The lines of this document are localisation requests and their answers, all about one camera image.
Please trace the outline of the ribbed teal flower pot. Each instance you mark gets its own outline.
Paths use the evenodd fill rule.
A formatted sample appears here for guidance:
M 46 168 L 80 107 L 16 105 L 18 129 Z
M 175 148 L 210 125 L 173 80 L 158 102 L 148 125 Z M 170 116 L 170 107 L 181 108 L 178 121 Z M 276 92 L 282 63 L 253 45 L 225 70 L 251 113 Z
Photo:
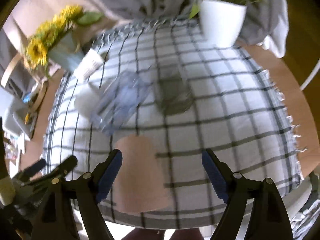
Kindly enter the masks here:
M 84 58 L 84 53 L 73 33 L 69 32 L 48 51 L 48 57 L 65 71 L 73 73 Z

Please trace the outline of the black dotted paper cup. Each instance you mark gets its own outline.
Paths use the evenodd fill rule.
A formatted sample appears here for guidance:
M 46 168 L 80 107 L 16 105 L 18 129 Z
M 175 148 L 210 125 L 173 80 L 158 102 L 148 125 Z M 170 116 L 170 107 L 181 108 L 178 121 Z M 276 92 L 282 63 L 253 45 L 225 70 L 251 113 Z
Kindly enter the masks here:
M 90 49 L 75 69 L 73 76 L 85 81 L 103 64 L 103 62 L 104 59 L 100 54 L 96 50 Z

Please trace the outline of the pink beige curtain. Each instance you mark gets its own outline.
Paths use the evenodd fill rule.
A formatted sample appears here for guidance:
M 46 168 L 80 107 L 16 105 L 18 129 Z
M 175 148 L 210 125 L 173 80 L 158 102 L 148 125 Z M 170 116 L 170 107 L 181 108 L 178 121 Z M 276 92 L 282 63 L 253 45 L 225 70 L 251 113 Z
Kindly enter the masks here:
M 75 36 L 80 40 L 81 47 L 101 31 L 128 22 L 109 11 L 99 0 L 20 0 L 3 26 L 5 34 L 17 52 L 23 56 L 27 39 L 35 33 L 39 25 L 51 20 L 67 5 L 82 5 L 85 9 L 103 14 L 103 18 L 97 23 L 75 30 Z

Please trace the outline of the sunflower bouquet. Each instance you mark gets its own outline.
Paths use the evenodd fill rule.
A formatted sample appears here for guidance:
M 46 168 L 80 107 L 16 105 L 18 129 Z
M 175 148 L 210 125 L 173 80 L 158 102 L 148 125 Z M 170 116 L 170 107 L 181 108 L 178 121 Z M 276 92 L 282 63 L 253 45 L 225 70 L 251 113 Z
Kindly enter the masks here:
M 103 18 L 98 11 L 87 11 L 80 5 L 67 5 L 50 21 L 39 25 L 35 33 L 27 39 L 23 48 L 24 65 L 30 72 L 41 69 L 48 76 L 50 51 L 67 33 L 72 32 L 73 37 L 81 46 L 80 40 L 75 36 L 79 27 L 87 27 L 97 23 Z

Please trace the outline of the pink beige cup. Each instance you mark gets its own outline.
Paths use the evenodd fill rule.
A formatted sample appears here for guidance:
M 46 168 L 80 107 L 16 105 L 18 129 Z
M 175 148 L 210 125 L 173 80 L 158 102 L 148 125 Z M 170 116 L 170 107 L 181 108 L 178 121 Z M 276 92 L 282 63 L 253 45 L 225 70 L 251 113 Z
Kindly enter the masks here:
M 156 148 L 145 136 L 129 135 L 116 142 L 123 156 L 113 185 L 116 210 L 122 213 L 156 211 L 171 205 Z

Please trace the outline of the white grey desktop appliance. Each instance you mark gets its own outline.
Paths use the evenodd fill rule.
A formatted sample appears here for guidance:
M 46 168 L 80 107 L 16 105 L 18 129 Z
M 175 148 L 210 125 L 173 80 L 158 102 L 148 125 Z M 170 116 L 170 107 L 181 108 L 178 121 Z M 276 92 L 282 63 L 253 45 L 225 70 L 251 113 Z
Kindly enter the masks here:
M 15 138 L 24 134 L 25 139 L 30 141 L 33 138 L 37 113 L 30 113 L 30 123 L 26 124 L 25 117 L 29 113 L 28 106 L 2 86 L 0 95 L 2 127 L 4 131 Z

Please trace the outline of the checkered grey white tablecloth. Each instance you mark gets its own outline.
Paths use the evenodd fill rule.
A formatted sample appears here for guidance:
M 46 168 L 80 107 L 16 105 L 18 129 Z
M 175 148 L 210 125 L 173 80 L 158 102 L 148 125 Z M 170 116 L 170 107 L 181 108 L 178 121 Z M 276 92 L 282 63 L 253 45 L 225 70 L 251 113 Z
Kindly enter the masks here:
M 120 138 L 144 135 L 156 148 L 164 185 L 173 198 L 164 209 L 130 215 L 120 211 L 112 190 L 99 206 L 107 221 L 149 229 L 218 223 L 225 204 L 202 166 L 205 148 L 248 179 L 273 179 L 281 196 L 301 184 L 303 175 L 283 96 L 244 49 L 215 48 L 204 40 L 195 20 L 128 24 L 104 32 L 92 48 L 108 55 L 88 80 L 95 88 L 105 88 L 125 70 L 143 78 L 159 76 L 161 67 L 174 62 L 185 71 L 194 101 L 185 113 L 165 116 L 149 95 L 129 122 L 108 137 L 75 108 L 75 98 L 86 84 L 72 74 L 63 76 L 44 136 L 46 172 L 74 155 L 78 164 L 68 178 L 76 179 L 105 161 Z

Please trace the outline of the white plant pot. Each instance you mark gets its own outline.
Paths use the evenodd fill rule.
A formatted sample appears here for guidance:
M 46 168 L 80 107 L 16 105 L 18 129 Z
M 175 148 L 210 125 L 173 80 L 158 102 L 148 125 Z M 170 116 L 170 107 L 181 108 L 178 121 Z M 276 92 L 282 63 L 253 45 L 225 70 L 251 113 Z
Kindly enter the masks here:
M 232 47 L 239 37 L 247 7 L 219 0 L 200 0 L 199 7 L 205 40 L 216 48 Z

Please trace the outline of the clear square glass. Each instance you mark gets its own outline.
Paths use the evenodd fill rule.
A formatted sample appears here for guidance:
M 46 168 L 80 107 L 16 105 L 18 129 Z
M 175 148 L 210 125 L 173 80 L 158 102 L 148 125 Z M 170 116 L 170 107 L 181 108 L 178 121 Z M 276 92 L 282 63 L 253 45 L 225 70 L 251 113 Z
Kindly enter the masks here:
M 186 112 L 194 100 L 182 66 L 175 61 L 164 61 L 155 64 L 155 68 L 152 80 L 158 109 L 166 116 Z

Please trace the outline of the white floor lamp pole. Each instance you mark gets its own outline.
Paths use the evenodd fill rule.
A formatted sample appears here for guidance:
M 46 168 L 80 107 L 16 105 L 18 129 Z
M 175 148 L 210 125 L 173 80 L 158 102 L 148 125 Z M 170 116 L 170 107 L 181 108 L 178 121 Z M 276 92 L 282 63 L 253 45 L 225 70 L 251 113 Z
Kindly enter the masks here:
M 311 71 L 310 75 L 306 78 L 303 84 L 300 86 L 300 90 L 303 91 L 309 85 L 309 83 L 313 80 L 313 78 L 317 75 L 320 69 L 320 60 L 316 63 L 315 67 Z

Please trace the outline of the grey curtain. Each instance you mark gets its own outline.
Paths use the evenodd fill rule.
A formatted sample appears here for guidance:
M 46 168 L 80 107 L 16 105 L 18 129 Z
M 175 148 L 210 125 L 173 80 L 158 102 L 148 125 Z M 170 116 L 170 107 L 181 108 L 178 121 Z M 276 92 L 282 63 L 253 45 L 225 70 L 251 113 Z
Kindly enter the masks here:
M 125 20 L 187 14 L 194 0 L 99 0 L 109 11 Z M 289 20 L 286 0 L 262 0 L 249 5 L 240 39 L 249 45 L 262 45 L 281 58 L 286 52 Z M 1 70 L 17 53 L 1 29 Z

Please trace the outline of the plain white cup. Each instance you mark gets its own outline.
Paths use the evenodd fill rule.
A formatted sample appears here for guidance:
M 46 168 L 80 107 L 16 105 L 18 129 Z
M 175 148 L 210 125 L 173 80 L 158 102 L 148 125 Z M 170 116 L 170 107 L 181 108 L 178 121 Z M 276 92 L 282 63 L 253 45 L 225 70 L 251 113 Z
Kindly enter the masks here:
M 99 88 L 99 86 L 91 82 L 84 85 L 84 88 L 80 90 L 74 101 L 74 107 L 80 116 L 88 121 L 91 120 L 92 112 L 99 104 L 104 90 L 104 87 Z

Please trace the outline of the clear blue plastic cup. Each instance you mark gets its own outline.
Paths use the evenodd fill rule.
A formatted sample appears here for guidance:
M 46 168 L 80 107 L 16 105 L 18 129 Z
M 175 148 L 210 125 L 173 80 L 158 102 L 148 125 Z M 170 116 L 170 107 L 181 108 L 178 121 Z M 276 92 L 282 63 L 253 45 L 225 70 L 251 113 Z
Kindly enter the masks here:
M 152 83 L 137 73 L 124 71 L 108 85 L 93 109 L 90 121 L 104 135 L 111 136 L 135 114 L 151 91 Z

